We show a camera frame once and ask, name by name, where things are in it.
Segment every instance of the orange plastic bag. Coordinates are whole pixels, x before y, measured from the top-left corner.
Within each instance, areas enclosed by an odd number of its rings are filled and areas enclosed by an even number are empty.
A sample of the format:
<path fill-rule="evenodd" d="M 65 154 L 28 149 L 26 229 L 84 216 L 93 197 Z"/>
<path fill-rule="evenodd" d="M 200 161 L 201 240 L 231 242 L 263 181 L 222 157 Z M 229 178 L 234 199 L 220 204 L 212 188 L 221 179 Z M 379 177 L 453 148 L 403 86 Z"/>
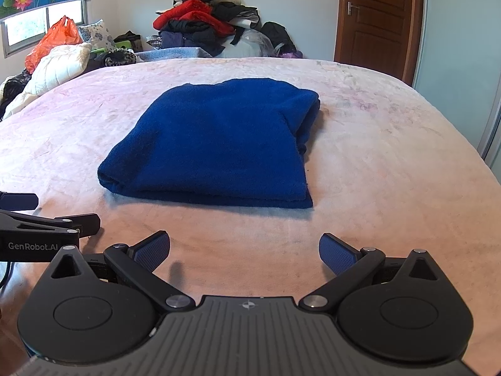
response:
<path fill-rule="evenodd" d="M 65 15 L 47 31 L 38 45 L 28 54 L 24 66 L 32 74 L 42 58 L 48 55 L 55 46 L 77 45 L 82 42 L 75 22 Z"/>

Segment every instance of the red clothing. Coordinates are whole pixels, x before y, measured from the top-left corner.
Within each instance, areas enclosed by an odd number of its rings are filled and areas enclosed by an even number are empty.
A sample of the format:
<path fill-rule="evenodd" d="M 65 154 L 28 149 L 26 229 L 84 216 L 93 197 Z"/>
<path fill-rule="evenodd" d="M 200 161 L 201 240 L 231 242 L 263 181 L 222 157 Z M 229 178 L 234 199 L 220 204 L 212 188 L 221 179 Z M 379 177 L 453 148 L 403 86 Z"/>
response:
<path fill-rule="evenodd" d="M 160 15 L 153 22 L 153 28 L 160 31 L 169 20 L 179 19 L 206 22 L 215 29 L 217 36 L 220 37 L 232 35 L 235 32 L 231 25 L 214 18 L 210 14 L 211 12 L 212 7 L 210 5 L 200 0 L 188 0 Z"/>
<path fill-rule="evenodd" d="M 191 11 L 202 11 L 207 14 L 212 12 L 212 7 L 200 0 L 188 0 L 178 5 L 177 7 L 171 8 L 170 10 L 165 11 L 161 14 L 154 22 L 153 28 L 157 31 L 160 31 L 164 25 L 167 24 L 167 21 L 170 19 L 179 19 L 183 15 L 191 12 Z"/>

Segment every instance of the pink lotus flower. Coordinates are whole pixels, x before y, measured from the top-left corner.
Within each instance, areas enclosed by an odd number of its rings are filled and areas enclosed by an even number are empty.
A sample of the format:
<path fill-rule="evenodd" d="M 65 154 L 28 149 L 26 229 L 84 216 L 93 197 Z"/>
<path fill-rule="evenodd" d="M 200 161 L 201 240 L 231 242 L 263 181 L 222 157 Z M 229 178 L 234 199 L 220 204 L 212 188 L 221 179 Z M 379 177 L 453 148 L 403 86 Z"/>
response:
<path fill-rule="evenodd" d="M 33 0 L 14 0 L 14 7 L 18 10 L 24 11 L 24 9 L 31 3 L 33 3 Z"/>

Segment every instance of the cable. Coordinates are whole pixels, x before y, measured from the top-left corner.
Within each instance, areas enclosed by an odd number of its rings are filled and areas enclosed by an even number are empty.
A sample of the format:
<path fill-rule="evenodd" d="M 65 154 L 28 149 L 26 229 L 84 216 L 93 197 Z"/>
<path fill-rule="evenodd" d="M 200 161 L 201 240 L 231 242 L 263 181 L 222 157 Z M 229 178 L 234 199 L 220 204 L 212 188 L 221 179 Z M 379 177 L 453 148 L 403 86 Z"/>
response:
<path fill-rule="evenodd" d="M 2 280 L 0 280 L 0 289 L 6 285 L 6 282 L 9 278 L 9 276 L 11 275 L 11 271 L 12 271 L 12 263 L 11 262 L 7 262 L 7 265 L 5 267 L 5 274 L 3 275 L 3 278 Z"/>

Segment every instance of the window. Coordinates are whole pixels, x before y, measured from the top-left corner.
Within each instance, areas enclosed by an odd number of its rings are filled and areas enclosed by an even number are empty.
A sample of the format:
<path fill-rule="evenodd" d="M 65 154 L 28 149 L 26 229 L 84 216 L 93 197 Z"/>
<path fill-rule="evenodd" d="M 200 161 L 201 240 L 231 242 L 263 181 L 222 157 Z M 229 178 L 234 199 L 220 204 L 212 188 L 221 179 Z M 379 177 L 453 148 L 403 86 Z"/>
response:
<path fill-rule="evenodd" d="M 85 24 L 85 0 L 72 0 L 27 11 L 2 21 L 3 53 L 5 57 L 38 43 L 47 30 L 64 15 L 77 25 Z"/>

